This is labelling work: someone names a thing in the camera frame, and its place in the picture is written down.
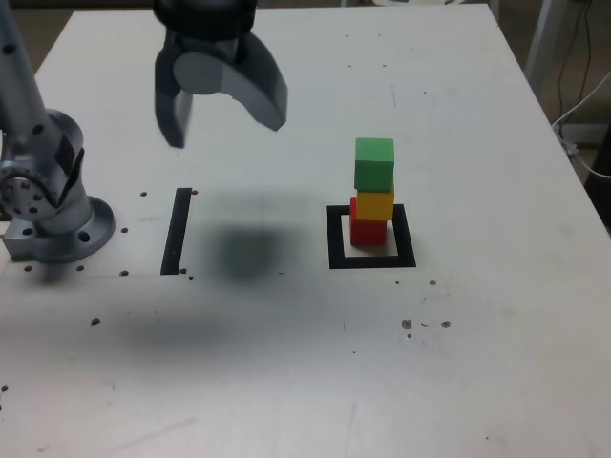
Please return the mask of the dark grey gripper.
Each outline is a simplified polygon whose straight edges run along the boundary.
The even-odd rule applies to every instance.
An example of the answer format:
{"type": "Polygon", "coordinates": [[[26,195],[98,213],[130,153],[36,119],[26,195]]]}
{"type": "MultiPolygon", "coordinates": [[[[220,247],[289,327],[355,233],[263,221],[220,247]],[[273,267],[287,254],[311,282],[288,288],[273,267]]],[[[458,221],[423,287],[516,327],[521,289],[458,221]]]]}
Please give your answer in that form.
{"type": "Polygon", "coordinates": [[[211,40],[166,30],[155,62],[155,114],[173,148],[185,146],[193,94],[226,94],[254,120],[277,131],[286,122],[288,90],[271,52],[252,32],[211,40]]]}

